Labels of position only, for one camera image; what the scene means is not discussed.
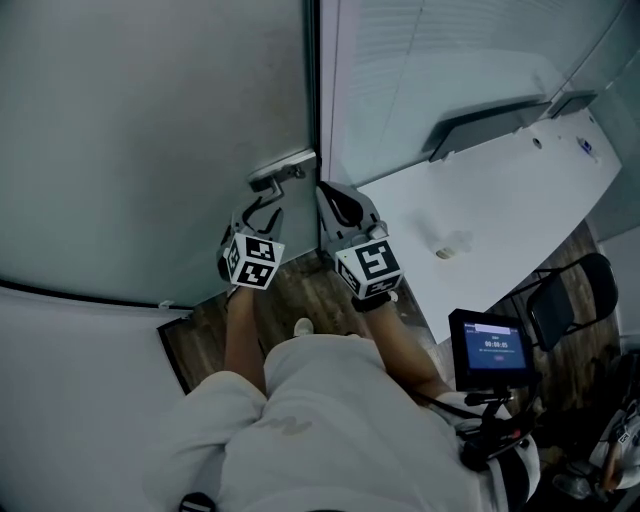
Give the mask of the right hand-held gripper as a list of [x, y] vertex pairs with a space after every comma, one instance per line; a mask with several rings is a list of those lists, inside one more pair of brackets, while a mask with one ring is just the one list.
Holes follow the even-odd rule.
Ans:
[[351, 186], [321, 181], [316, 200], [323, 229], [320, 255], [353, 296], [367, 300], [395, 289], [404, 271], [370, 199]]

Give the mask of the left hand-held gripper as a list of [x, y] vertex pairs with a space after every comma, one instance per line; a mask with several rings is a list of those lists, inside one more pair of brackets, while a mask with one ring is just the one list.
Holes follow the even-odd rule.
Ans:
[[216, 253], [219, 275], [230, 284], [230, 291], [238, 287], [266, 290], [281, 264], [285, 250], [279, 241], [283, 209], [274, 211], [264, 229], [255, 230], [249, 220], [262, 208], [262, 196], [237, 207]]

